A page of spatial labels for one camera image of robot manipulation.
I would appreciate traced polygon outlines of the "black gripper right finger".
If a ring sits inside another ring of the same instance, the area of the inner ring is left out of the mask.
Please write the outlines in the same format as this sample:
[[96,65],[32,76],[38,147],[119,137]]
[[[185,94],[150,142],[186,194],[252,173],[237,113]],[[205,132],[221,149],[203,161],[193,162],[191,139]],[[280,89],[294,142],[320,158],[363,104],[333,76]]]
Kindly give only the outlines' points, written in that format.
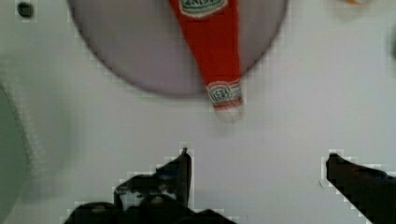
[[327,180],[372,224],[395,224],[395,177],[331,153]]

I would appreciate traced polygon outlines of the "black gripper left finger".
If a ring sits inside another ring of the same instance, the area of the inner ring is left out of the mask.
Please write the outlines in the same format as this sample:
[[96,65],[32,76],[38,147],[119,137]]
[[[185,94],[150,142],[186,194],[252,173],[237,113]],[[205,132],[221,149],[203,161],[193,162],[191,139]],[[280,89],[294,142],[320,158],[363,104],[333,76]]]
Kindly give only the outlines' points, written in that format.
[[180,155],[151,175],[135,175],[118,185],[111,203],[84,203],[64,224],[236,224],[206,209],[189,208],[191,156]]

